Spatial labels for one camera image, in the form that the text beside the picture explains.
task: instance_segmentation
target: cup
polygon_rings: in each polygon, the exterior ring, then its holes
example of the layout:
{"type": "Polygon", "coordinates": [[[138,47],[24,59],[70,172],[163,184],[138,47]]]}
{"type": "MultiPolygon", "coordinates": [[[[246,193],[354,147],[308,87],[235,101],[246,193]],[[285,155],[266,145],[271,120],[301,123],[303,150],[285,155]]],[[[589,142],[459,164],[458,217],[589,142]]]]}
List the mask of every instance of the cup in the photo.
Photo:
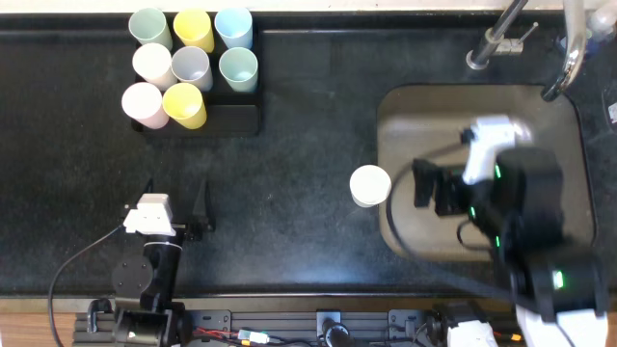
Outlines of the cup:
{"type": "Polygon", "coordinates": [[[388,173],[374,165],[357,168],[349,179],[351,197],[359,207],[371,207],[384,202],[390,188],[388,173]]]}
{"type": "Polygon", "coordinates": [[[214,27],[228,48],[253,47],[253,17],[247,9],[224,9],[216,14],[214,27]]]}
{"type": "Polygon", "coordinates": [[[122,109],[133,120],[151,129],[160,129],[169,121],[163,110],[163,96],[154,85],[135,83],[122,95],[122,109]]]}
{"type": "Polygon", "coordinates": [[[187,129],[205,124],[205,104],[200,90],[188,83],[178,83],[163,95],[163,109],[171,118],[187,129]]]}
{"type": "Polygon", "coordinates": [[[165,14],[158,9],[142,9],[128,19],[128,31],[141,44],[159,43],[172,50],[172,34],[165,14]]]}
{"type": "Polygon", "coordinates": [[[182,47],[172,58],[172,71],[182,82],[190,83],[200,91],[212,89],[212,68],[208,55],[198,47],[182,47]]]}
{"type": "Polygon", "coordinates": [[[254,92],[257,88],[257,57],[249,49],[228,49],[219,60],[219,70],[236,92],[254,92]]]}
{"type": "Polygon", "coordinates": [[[204,10],[185,10],[176,14],[174,31],[187,46],[199,47],[207,53],[214,50],[212,22],[204,10]]]}
{"type": "Polygon", "coordinates": [[[172,54],[159,43],[147,43],[137,48],[133,54],[133,68],[161,91],[177,82],[172,72],[172,54]]]}

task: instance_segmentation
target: wooden floor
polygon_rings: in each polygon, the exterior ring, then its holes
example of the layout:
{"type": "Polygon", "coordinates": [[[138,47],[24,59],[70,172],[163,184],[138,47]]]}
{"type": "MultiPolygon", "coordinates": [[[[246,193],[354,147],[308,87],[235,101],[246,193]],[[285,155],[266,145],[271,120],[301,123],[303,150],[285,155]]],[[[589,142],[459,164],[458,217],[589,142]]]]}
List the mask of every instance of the wooden floor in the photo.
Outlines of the wooden floor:
{"type": "MultiPolygon", "coordinates": [[[[65,346],[72,342],[75,315],[58,313],[55,315],[60,339],[65,346]]],[[[606,347],[617,346],[617,312],[609,315],[610,329],[606,347]]],[[[44,313],[5,313],[0,314],[0,347],[55,347],[49,331],[49,321],[44,313]]]]}

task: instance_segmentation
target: faucet handle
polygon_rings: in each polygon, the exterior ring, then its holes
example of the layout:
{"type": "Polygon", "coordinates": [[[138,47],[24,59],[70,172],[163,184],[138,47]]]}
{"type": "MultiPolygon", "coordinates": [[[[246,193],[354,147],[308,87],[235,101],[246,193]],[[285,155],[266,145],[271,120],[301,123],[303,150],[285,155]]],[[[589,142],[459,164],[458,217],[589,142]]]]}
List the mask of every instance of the faucet handle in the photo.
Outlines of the faucet handle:
{"type": "Polygon", "coordinates": [[[523,53],[523,41],[538,28],[538,22],[534,22],[531,28],[524,33],[520,39],[503,39],[499,42],[493,55],[519,55],[523,53]]]}

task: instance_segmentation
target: green led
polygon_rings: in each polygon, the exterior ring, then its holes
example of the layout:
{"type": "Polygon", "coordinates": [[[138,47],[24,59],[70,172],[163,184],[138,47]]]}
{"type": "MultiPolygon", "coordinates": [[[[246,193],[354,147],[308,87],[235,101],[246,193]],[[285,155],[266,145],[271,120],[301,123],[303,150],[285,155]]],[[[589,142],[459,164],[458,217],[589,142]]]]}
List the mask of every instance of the green led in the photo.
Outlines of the green led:
{"type": "Polygon", "coordinates": [[[564,286],[563,273],[561,271],[552,272],[552,286],[555,289],[561,289],[564,286]]]}

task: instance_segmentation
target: pink cup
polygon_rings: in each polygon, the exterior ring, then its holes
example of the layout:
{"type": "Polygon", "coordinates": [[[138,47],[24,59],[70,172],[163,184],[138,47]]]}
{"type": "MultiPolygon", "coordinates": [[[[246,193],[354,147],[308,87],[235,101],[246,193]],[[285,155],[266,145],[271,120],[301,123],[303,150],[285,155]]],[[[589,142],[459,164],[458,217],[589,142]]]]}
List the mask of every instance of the pink cup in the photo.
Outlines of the pink cup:
{"type": "Polygon", "coordinates": [[[163,110],[163,95],[147,82],[135,83],[122,96],[122,109],[133,120],[151,129],[165,126],[170,117],[163,110]]]}

